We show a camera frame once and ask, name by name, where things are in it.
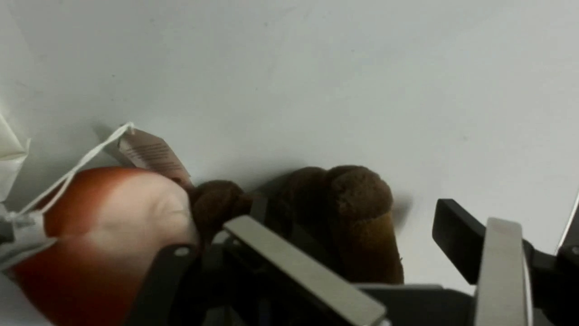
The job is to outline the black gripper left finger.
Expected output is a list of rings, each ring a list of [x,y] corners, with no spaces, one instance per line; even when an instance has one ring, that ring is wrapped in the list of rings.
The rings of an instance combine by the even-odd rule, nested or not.
[[[259,257],[279,268],[324,308],[349,326],[380,326],[386,308],[328,270],[250,215],[232,219],[225,230]]]

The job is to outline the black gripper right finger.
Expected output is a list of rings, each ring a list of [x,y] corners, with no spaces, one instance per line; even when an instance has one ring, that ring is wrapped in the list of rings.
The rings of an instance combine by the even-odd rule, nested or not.
[[[532,291],[518,223],[491,217],[482,224],[454,199],[435,208],[433,239],[476,286],[473,326],[532,326]]]

